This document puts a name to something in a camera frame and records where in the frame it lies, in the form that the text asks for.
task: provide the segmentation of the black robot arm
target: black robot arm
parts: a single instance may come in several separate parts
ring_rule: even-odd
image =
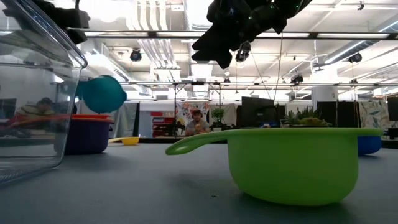
[[[232,60],[229,50],[237,50],[257,35],[273,28],[280,34],[287,19],[294,17],[312,0],[214,0],[207,19],[213,23],[193,45],[195,61],[215,60],[227,68]]]

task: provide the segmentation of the computer monitor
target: computer monitor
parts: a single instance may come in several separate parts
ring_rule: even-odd
[[[264,123],[279,123],[274,100],[243,96],[241,127],[255,128]]]

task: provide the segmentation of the colorful poster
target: colorful poster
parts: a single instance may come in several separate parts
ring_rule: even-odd
[[[208,103],[189,103],[189,102],[179,102],[176,105],[175,114],[177,122],[182,125],[187,125],[192,120],[192,111],[200,110],[203,114],[203,120],[206,121],[207,113],[209,111]]]

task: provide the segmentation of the colander handle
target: colander handle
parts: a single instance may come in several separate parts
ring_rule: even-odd
[[[227,140],[222,132],[199,134],[174,143],[166,149],[166,155],[182,155],[191,152],[205,144]]]

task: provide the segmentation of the person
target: person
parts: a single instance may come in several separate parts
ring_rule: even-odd
[[[185,135],[193,136],[195,134],[203,134],[210,132],[209,124],[202,120],[203,114],[200,110],[196,109],[192,111],[193,120],[189,122],[185,127]]]
[[[16,111],[19,121],[45,118],[51,115],[54,115],[54,111],[52,110],[52,100],[48,97],[42,98],[36,105],[21,106]]]

